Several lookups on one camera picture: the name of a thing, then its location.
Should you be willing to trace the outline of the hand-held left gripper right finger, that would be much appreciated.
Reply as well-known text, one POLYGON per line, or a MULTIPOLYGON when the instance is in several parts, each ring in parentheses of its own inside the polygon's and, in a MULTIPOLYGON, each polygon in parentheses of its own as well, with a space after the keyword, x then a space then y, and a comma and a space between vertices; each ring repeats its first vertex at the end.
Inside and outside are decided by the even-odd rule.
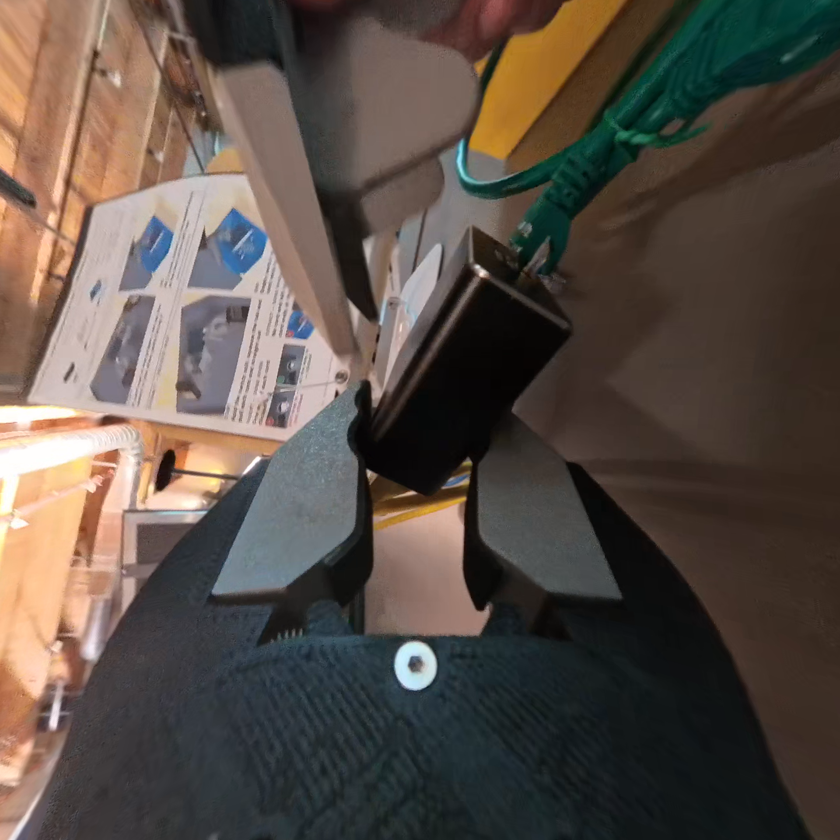
POLYGON ((514 414, 474 463, 463 572, 478 611, 615 606, 623 596, 565 459, 514 414))

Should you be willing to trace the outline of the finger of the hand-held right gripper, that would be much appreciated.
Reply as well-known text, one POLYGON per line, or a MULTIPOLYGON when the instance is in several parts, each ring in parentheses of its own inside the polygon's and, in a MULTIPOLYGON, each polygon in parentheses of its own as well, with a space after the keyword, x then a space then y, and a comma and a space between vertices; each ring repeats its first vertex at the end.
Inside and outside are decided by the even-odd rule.
POLYGON ((441 153, 476 119, 479 83, 424 36, 454 14, 289 14, 292 103, 318 196, 358 236, 438 199, 441 153))
POLYGON ((217 68, 215 99, 284 281, 330 349, 362 361, 359 317, 343 287, 287 80, 267 61, 217 68))

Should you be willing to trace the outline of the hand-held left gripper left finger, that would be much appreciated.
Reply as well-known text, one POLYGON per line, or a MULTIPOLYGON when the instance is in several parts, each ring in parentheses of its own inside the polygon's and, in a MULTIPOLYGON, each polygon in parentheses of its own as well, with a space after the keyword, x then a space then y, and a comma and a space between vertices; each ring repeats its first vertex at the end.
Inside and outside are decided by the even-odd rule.
POLYGON ((369 480, 357 436, 367 381, 349 386, 273 455, 212 589, 229 604, 347 606, 373 566, 369 480))

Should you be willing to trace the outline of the yellow plastic bin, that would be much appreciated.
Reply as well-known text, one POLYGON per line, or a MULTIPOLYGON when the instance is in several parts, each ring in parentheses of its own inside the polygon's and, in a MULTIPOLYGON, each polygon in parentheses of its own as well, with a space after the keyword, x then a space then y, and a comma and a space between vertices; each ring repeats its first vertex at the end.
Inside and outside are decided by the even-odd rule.
POLYGON ((566 2, 543 29, 512 38, 485 92, 469 149, 508 158, 626 5, 566 2))

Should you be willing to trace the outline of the black network switch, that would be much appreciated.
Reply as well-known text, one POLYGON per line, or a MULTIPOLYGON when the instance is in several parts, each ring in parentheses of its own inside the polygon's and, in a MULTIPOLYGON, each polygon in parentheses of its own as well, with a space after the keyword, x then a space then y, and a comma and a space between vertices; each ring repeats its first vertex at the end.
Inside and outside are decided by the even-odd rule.
POLYGON ((367 469, 431 495, 486 450, 500 420, 572 335, 513 252, 468 227, 408 333, 360 439, 367 469))

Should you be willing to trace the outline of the person's right hand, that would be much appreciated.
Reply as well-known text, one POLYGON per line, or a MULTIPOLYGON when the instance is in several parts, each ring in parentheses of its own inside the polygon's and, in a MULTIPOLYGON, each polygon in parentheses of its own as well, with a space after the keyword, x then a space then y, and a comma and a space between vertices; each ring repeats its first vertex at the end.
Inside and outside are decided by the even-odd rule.
POLYGON ((549 24, 565 1, 463 1, 423 40, 453 49, 470 62, 486 57, 515 35, 529 35, 549 24))

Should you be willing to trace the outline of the printed instruction sheet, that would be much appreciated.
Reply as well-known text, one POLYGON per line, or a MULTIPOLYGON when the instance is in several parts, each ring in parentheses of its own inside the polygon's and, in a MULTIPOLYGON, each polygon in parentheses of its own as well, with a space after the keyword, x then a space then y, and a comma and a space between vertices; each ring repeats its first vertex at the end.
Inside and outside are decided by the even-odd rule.
POLYGON ((89 206, 30 403, 284 442, 347 387, 245 174, 89 206))

